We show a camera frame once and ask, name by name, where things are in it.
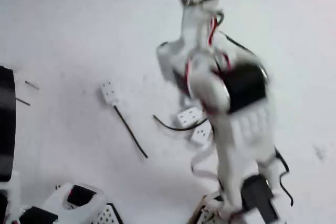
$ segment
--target black cable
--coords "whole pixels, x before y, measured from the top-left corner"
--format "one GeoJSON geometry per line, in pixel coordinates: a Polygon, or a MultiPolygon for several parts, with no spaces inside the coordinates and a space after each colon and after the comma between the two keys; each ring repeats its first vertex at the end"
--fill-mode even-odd
{"type": "Polygon", "coordinates": [[[120,119],[122,120],[122,122],[125,124],[125,126],[126,126],[128,132],[131,134],[131,136],[132,136],[132,138],[133,138],[135,144],[136,144],[137,147],[139,148],[140,152],[145,156],[145,158],[148,158],[146,152],[141,148],[141,146],[140,146],[138,140],[136,140],[136,138],[135,138],[135,136],[134,136],[134,134],[133,134],[131,128],[128,126],[127,122],[126,122],[125,119],[122,117],[122,115],[121,115],[120,111],[118,110],[117,106],[113,106],[113,107],[114,107],[114,109],[116,110],[116,112],[117,112],[118,116],[120,117],[120,119]]]}
{"type": "Polygon", "coordinates": [[[277,149],[275,149],[275,157],[276,157],[277,159],[279,159],[279,160],[282,162],[283,166],[285,167],[285,170],[286,170],[286,171],[283,172],[283,173],[281,173],[281,174],[280,174],[280,177],[279,177],[279,179],[280,179],[280,186],[281,186],[281,188],[284,190],[284,192],[288,195],[288,197],[290,198],[290,205],[291,205],[291,207],[292,207],[293,204],[294,204],[294,199],[293,199],[293,197],[291,196],[291,194],[286,190],[286,188],[284,187],[284,185],[282,184],[282,177],[283,177],[284,175],[286,175],[286,174],[289,173],[289,167],[288,167],[288,165],[287,165],[285,159],[282,157],[282,155],[279,153],[279,151],[278,151],[277,149]]]}
{"type": "Polygon", "coordinates": [[[30,106],[30,104],[29,104],[28,102],[25,102],[25,101],[21,100],[21,99],[18,98],[18,97],[16,97],[15,99],[16,99],[16,101],[19,101],[19,102],[21,102],[21,103],[23,103],[23,104],[25,104],[25,105],[27,105],[27,106],[30,106]]]}
{"type": "Polygon", "coordinates": [[[256,55],[254,52],[252,52],[250,49],[244,47],[242,44],[238,43],[237,41],[235,41],[234,39],[232,39],[231,37],[229,37],[228,35],[226,35],[225,33],[223,33],[222,31],[219,31],[221,34],[223,34],[228,41],[232,42],[233,44],[235,44],[237,47],[240,47],[241,49],[248,51],[249,53],[256,55]]]}
{"type": "Polygon", "coordinates": [[[162,126],[166,127],[167,129],[170,129],[172,131],[189,131],[189,130],[193,130],[194,128],[197,128],[198,126],[200,126],[201,124],[205,123],[208,118],[203,119],[202,121],[200,121],[199,123],[196,123],[190,127],[187,128],[174,128],[174,127],[170,127],[166,124],[164,124],[156,115],[153,115],[154,119],[156,119],[162,126]]]}

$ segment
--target white tabletop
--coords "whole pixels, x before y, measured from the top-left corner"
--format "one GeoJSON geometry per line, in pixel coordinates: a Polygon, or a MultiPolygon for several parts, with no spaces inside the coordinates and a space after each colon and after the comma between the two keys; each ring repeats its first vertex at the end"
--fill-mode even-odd
{"type": "MultiPolygon", "coordinates": [[[[334,223],[336,1],[222,0],[221,30],[260,55],[276,98],[275,141],[290,165],[288,223],[334,223]]],[[[14,168],[24,204],[62,182],[99,187],[125,223],[185,223],[217,188],[196,178],[197,148],[171,123],[177,91],[163,81],[158,44],[180,34],[179,0],[0,0],[0,64],[15,71],[14,168]],[[120,89],[119,107],[149,158],[99,92],[120,89]],[[40,91],[24,84],[36,83],[40,91]]],[[[206,163],[216,169],[216,158],[206,163]]]]}

